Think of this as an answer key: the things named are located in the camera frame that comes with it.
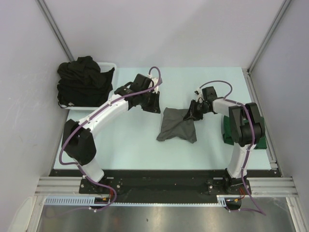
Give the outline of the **grey t shirt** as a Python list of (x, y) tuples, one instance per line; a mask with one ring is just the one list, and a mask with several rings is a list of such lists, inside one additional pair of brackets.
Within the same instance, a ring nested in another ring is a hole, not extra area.
[(194, 121), (183, 119), (187, 111), (187, 109), (165, 108), (160, 133), (156, 140), (163, 142), (178, 137), (192, 144), (195, 143), (197, 135)]

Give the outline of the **white plastic basket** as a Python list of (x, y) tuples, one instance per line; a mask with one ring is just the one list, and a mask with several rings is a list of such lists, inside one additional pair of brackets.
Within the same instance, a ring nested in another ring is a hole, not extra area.
[[(98, 65), (100, 67), (101, 72), (108, 72), (112, 68), (114, 68), (114, 73), (113, 76), (116, 76), (116, 69), (117, 66), (115, 63), (110, 63), (110, 62), (98, 62)], [(82, 106), (65, 106), (63, 104), (60, 104), (58, 102), (58, 106), (61, 109), (67, 109), (67, 110), (75, 110), (75, 111), (95, 111), (98, 109), (98, 107), (82, 107)]]

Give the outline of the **black t shirts pile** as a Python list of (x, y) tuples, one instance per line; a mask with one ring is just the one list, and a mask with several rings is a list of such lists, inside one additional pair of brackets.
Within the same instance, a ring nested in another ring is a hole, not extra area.
[(113, 90), (114, 68), (102, 73), (91, 56), (63, 62), (57, 73), (60, 77), (57, 100), (65, 106), (99, 107)]

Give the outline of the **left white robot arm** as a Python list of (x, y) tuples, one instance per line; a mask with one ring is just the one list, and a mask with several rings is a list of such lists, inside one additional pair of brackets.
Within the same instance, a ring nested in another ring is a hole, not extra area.
[(95, 137), (106, 124), (133, 107), (140, 106), (144, 111), (159, 114), (160, 84), (160, 76), (137, 74), (134, 81), (117, 88), (98, 109), (78, 121), (66, 122), (60, 152), (72, 158), (73, 164), (91, 179), (89, 186), (94, 192), (102, 193), (107, 187), (104, 171), (95, 158)]

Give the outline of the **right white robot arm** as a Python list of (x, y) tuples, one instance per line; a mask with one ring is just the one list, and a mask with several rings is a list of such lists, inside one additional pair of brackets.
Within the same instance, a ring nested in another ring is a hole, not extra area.
[(183, 120), (199, 121), (207, 113), (229, 118), (231, 138), (234, 143), (232, 157), (217, 188), (227, 194), (237, 194), (249, 188), (246, 183), (247, 164), (258, 142), (265, 136), (265, 124), (256, 103), (242, 104), (218, 97), (214, 87), (195, 91), (198, 98), (191, 100)]

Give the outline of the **green folded t shirt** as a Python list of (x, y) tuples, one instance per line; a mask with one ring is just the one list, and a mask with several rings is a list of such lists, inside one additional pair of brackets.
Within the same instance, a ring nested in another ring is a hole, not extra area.
[[(227, 116), (223, 116), (223, 120), (222, 120), (222, 137), (223, 137), (223, 142), (225, 144), (234, 145), (234, 142), (231, 136), (229, 117)], [(254, 149), (267, 149), (267, 140), (266, 140), (265, 135), (260, 138), (260, 140), (258, 141)]]

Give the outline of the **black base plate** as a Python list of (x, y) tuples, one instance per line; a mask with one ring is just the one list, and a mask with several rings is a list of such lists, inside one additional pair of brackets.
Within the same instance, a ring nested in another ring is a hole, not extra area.
[(80, 194), (111, 196), (117, 203), (214, 203), (217, 195), (245, 196), (253, 186), (249, 178), (279, 177), (274, 171), (249, 170), (245, 182), (228, 180), (224, 170), (108, 170), (100, 186), (79, 182)]

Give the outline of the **aluminium frame rail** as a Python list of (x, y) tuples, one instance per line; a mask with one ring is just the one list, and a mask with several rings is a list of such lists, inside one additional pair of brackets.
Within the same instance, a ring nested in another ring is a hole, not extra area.
[[(81, 177), (40, 177), (36, 196), (78, 196)], [(253, 197), (298, 197), (291, 177), (248, 178)]]

